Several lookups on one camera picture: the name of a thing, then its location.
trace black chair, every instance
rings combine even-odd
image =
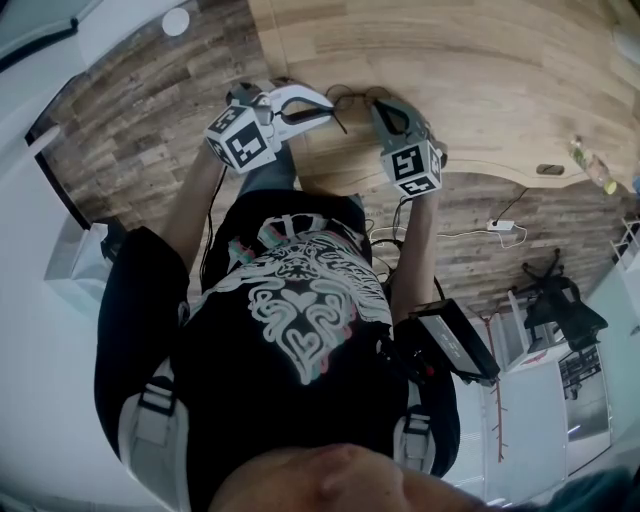
[[[534,295],[535,301],[527,306],[527,319],[524,322],[534,343],[535,327],[556,322],[574,352],[584,350],[599,340],[598,331],[609,327],[607,321],[593,311],[580,299],[580,290],[569,278],[564,277],[564,266],[558,265],[560,249],[555,250],[555,259],[545,274],[540,277],[529,270],[529,264],[523,263],[522,270],[533,284],[522,290],[515,290],[516,297]]]

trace bottle cap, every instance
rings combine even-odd
[[[618,188],[618,182],[611,180],[604,186],[604,191],[607,194],[611,195],[616,191],[617,188]]]

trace power outlet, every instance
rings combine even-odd
[[[493,219],[489,219],[487,222],[487,230],[488,231],[511,231],[513,229],[513,225],[515,224],[512,220],[499,220],[495,222]]]

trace white shoulder strap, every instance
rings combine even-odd
[[[129,474],[166,508],[190,512],[187,483],[189,414],[173,387],[165,360],[143,393],[129,397],[120,412],[118,448]]]
[[[429,474],[436,450],[429,416],[419,414],[420,388],[409,381],[407,414],[402,416],[393,432],[393,459],[409,469]]]

